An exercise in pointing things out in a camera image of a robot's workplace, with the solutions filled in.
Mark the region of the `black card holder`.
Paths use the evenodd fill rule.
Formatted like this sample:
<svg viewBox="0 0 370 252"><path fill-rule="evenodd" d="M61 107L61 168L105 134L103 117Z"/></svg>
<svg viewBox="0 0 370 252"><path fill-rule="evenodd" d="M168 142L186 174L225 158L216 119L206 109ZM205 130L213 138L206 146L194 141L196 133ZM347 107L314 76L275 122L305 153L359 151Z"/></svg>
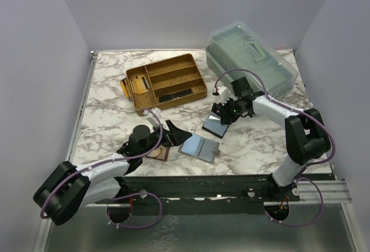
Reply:
<svg viewBox="0 0 370 252"><path fill-rule="evenodd" d="M204 121L202 129L212 135L222 139L228 130L229 125L222 125L220 117L210 112L208 118Z"/></svg>

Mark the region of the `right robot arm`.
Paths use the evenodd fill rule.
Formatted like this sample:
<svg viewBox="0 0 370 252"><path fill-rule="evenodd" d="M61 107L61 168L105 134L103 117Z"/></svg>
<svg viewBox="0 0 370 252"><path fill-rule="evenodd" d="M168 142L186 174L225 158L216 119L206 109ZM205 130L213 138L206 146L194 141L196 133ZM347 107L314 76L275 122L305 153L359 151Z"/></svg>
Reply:
<svg viewBox="0 0 370 252"><path fill-rule="evenodd" d="M214 85L213 94L220 98L220 103L215 104L220 124L230 125L241 117L260 115L285 131L287 157L268 176L266 186L267 197L279 201L307 167L326 152L335 150L335 144L318 110L292 108L266 91L255 92L246 77L234 80L231 85L234 98L227 87Z"/></svg>

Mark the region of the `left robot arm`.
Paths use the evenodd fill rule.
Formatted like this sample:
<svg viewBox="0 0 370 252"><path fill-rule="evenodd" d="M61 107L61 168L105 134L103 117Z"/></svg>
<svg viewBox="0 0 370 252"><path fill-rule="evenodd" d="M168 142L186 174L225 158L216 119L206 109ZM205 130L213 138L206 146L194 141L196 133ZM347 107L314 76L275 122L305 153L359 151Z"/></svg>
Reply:
<svg viewBox="0 0 370 252"><path fill-rule="evenodd" d="M93 164L60 163L33 196L40 207L42 219L50 218L55 225L69 221L81 206L104 199L124 202L128 188L121 178L135 171L143 158L159 147L181 146L191 138L191 132L176 127L167 120L162 126L150 129L137 125L125 142L110 157Z"/></svg>

